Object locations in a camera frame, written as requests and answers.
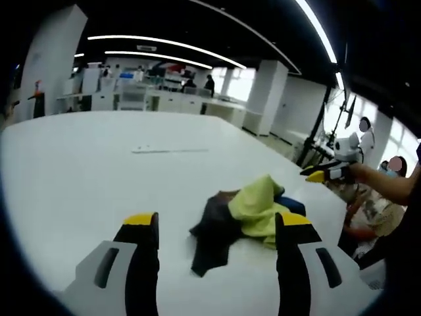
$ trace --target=face mask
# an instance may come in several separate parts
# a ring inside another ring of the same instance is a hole
[[[383,173],[383,174],[387,174],[387,169],[384,169],[382,166],[380,166],[377,171]]]
[[[392,178],[397,178],[399,175],[395,172],[395,171],[393,171],[393,170],[390,170],[390,169],[388,169],[387,171],[386,171],[386,175],[387,176],[391,176]]]

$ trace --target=black ceiling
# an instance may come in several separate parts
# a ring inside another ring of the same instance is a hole
[[[278,59],[295,69],[274,48],[232,19],[189,0],[76,1],[88,17],[79,53],[90,61],[104,59],[106,50],[135,51],[151,42],[124,39],[88,41],[88,36],[137,35],[174,40],[207,49],[246,66]],[[294,0],[203,0],[243,21],[274,42],[302,77],[335,84],[335,68],[306,16]],[[396,115],[421,137],[421,88],[415,4],[409,0],[307,0],[323,25],[350,88]],[[71,1],[40,6],[38,16]],[[157,52],[210,66],[231,66],[214,57],[167,44]],[[348,47],[347,62],[345,48]]]

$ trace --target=ceiling light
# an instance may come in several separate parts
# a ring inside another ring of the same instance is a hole
[[[178,58],[178,57],[171,57],[166,55],[159,55],[159,54],[152,54],[152,53],[140,53],[138,51],[106,51],[106,54],[121,54],[121,55],[141,55],[141,56],[150,56],[150,57],[157,57],[157,58],[163,58],[163,59],[172,59],[173,61],[181,61],[183,63],[192,64],[196,66],[200,66],[207,69],[212,69],[211,66],[196,63],[195,61],[189,61],[187,59]]]
[[[219,13],[219,14],[222,14],[225,17],[233,20],[235,23],[238,23],[242,27],[248,29],[248,31],[252,32],[254,35],[256,35],[258,38],[260,38],[262,41],[264,41],[265,43],[267,43],[271,48],[273,48],[279,55],[282,56],[282,58],[284,58],[295,69],[295,72],[289,71],[288,73],[290,73],[290,74],[298,74],[299,76],[302,75],[302,73],[298,69],[298,67],[293,64],[293,62],[291,61],[291,59],[288,58],[287,55],[285,55],[284,53],[282,53],[279,50],[279,48],[277,48],[274,44],[272,44],[271,41],[269,41],[269,39],[265,38],[262,34],[260,34],[254,28],[250,27],[249,25],[247,25],[243,21],[239,20],[238,18],[232,16],[231,14],[225,12],[225,10],[221,10],[220,8],[214,7],[214,6],[212,6],[212,5],[210,5],[210,4],[206,3],[206,2],[203,2],[203,1],[200,1],[200,0],[188,0],[188,1],[194,2],[194,3],[198,4],[198,5],[201,5],[203,7],[206,7],[208,9],[210,9],[210,10],[213,10],[213,11]]]
[[[295,2],[298,3],[298,5],[301,7],[301,9],[304,11],[304,13],[307,15],[307,18],[309,18],[311,24],[313,25],[314,29],[316,30],[319,38],[322,40],[324,49],[328,53],[328,56],[330,58],[330,61],[334,64],[337,63],[336,56],[334,53],[334,50],[332,49],[332,46],[330,45],[330,42],[328,40],[328,37],[326,33],[323,30],[322,25],[319,23],[316,15],[310,8],[310,6],[305,2],[305,0],[295,0]]]
[[[345,87],[343,86],[343,80],[342,80],[342,76],[340,72],[336,72],[336,80],[337,80],[337,85],[339,86],[339,88],[341,90],[345,90]]]
[[[237,67],[239,67],[241,69],[246,69],[247,68],[246,66],[244,66],[244,65],[242,65],[240,63],[237,63],[237,62],[235,62],[235,61],[233,61],[233,60],[231,60],[229,58],[226,58],[224,56],[218,55],[216,53],[212,53],[211,51],[207,51],[206,49],[201,49],[201,48],[198,48],[198,47],[195,47],[195,46],[191,46],[191,45],[188,45],[188,44],[179,43],[177,41],[168,41],[167,39],[165,40],[165,39],[159,39],[159,38],[148,38],[146,36],[104,35],[104,36],[91,36],[91,37],[88,38],[88,40],[96,40],[96,39],[97,40],[99,40],[99,39],[100,40],[104,40],[104,39],[110,39],[110,38],[126,38],[126,39],[129,39],[129,40],[130,39],[131,40],[133,39],[133,40],[144,40],[144,41],[157,41],[157,42],[160,42],[160,43],[165,43],[165,44],[170,44],[170,45],[177,45],[177,46],[185,47],[185,48],[188,48],[188,49],[192,49],[194,51],[200,51],[201,53],[204,53],[204,54],[207,54],[207,55],[210,55],[210,56],[213,56],[213,57],[222,59],[223,61],[226,61],[227,63],[231,63],[231,64],[233,64],[233,65],[235,65],[235,66],[237,66]]]

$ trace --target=column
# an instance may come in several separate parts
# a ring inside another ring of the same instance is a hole
[[[222,89],[220,95],[228,95],[228,88],[230,87],[230,82],[234,69],[227,69],[224,77],[224,83],[222,84]]]
[[[274,122],[281,96],[284,92],[288,69],[279,61],[262,61],[256,73],[247,110],[253,115],[259,115],[258,135],[269,135]]]
[[[35,82],[41,80],[45,92],[45,115],[65,111],[57,97],[63,95],[64,82],[70,78],[74,55],[85,28],[86,15],[77,5],[48,16],[34,36],[22,73],[21,103],[15,109],[16,121],[29,120],[34,113]]]

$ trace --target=window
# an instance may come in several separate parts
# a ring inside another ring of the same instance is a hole
[[[238,99],[240,101],[247,101],[249,99],[253,80],[255,79],[256,69],[235,68],[232,73],[230,85],[228,86],[228,96]]]
[[[226,68],[213,68],[212,78],[215,82],[215,92],[221,93],[222,86],[224,85],[224,79],[226,75]]]
[[[347,109],[351,108],[352,102],[354,101],[355,94],[349,96]],[[325,133],[330,133],[336,125],[337,118],[341,112],[340,107],[342,106],[345,95],[343,91],[336,90],[331,95],[331,101],[328,105],[328,110],[324,115],[324,130]],[[339,124],[336,129],[336,136],[338,138],[344,138],[350,136],[353,132],[356,132],[359,137],[364,133],[360,131],[360,119],[362,117],[367,117],[371,125],[374,125],[377,117],[377,106],[362,97],[357,95],[355,99],[355,106],[353,116],[351,117],[351,123],[347,129],[345,129],[345,123],[348,119],[348,113],[342,112]]]
[[[418,141],[408,128],[396,118],[393,119],[390,137],[383,153],[382,161],[389,161],[394,156],[402,156],[407,161],[407,177],[410,176],[418,162],[416,149]]]

